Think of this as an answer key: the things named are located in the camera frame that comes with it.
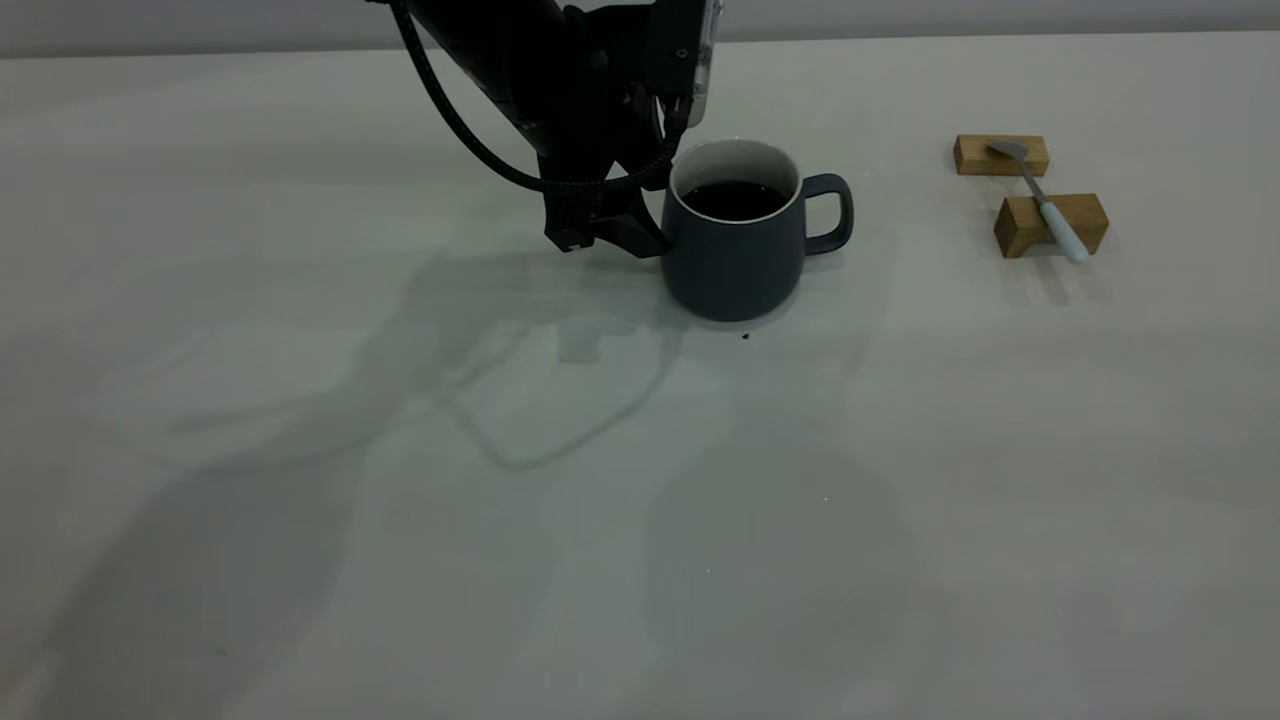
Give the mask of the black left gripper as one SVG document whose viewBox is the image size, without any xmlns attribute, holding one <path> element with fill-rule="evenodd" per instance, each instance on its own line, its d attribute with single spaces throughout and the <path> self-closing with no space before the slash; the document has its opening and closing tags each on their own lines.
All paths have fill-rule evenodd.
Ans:
<svg viewBox="0 0 1280 720">
<path fill-rule="evenodd" d="M 539 154 L 544 234 L 561 252 L 590 249 L 598 205 L 599 240 L 640 259 L 666 255 L 669 242 L 644 199 L 669 177 L 648 67 L 657 5 L 561 10 L 570 67 L 553 79 L 559 146 Z"/>
</svg>

